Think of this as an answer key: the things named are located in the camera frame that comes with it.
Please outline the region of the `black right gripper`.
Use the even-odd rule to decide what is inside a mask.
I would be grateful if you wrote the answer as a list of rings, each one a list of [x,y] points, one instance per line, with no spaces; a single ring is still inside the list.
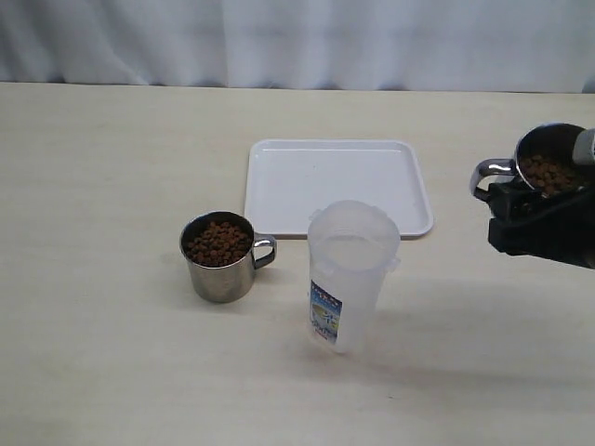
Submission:
[[[595,165],[595,129],[582,130],[572,152],[576,165]],[[492,218],[488,242],[509,256],[534,256],[594,268],[594,190],[549,198],[520,183],[488,186]]]

